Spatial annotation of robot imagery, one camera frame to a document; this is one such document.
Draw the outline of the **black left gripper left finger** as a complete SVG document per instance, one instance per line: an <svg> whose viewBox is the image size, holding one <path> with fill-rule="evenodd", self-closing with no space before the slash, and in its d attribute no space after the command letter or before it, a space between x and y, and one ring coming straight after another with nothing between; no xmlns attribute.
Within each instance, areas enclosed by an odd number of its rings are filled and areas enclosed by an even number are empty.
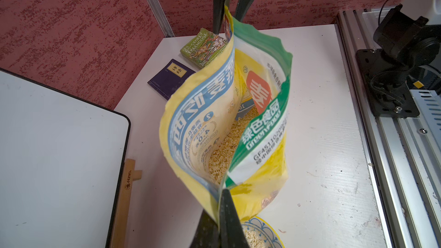
<svg viewBox="0 0 441 248"><path fill-rule="evenodd" d="M218 225L203 210L190 248L219 248L219 246Z"/></svg>

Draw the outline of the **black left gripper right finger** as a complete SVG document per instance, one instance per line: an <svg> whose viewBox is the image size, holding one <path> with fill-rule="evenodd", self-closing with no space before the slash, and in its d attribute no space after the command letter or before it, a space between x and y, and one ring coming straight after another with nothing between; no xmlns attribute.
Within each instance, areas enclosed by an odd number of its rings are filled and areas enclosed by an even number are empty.
<svg viewBox="0 0 441 248"><path fill-rule="evenodd" d="M249 248L228 189L223 189L220 196L218 228L220 248Z"/></svg>

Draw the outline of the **yellow oats bag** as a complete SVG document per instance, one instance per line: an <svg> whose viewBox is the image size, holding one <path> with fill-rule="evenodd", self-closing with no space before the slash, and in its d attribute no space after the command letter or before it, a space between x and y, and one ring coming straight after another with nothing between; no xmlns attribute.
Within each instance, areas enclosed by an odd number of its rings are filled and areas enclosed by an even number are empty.
<svg viewBox="0 0 441 248"><path fill-rule="evenodd" d="M213 219L228 189L241 221L258 215L288 178L293 56L282 41L224 16L227 44L168 100L159 137L175 175Z"/></svg>

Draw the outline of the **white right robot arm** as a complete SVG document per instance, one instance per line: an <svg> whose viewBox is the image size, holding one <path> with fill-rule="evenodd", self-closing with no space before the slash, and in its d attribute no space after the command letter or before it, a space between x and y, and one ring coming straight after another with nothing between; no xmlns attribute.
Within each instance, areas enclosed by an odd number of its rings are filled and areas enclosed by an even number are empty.
<svg viewBox="0 0 441 248"><path fill-rule="evenodd" d="M213 0L213 32L218 34L223 21L224 5L227 0ZM239 0L236 17L241 21L254 0ZM441 0L401 0L381 19L373 40L382 48L375 66L386 68L402 64L412 69L429 65L436 58L441 47Z"/></svg>

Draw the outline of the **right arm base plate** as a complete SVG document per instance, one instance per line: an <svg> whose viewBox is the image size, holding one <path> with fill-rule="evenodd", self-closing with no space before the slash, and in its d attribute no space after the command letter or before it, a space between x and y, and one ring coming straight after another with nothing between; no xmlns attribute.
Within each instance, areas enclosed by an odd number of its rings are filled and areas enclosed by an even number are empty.
<svg viewBox="0 0 441 248"><path fill-rule="evenodd" d="M382 49L360 49L356 61L375 117L416 118L419 109L407 86L410 67Z"/></svg>

